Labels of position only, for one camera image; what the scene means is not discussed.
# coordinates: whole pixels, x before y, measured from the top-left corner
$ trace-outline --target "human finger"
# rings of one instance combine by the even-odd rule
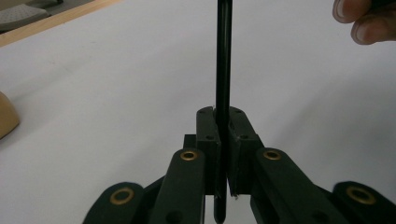
[[[396,40],[396,4],[374,10],[358,19],[352,27],[351,36],[361,45]]]
[[[332,15],[341,23],[350,23],[366,14],[371,4],[371,0],[335,0]]]

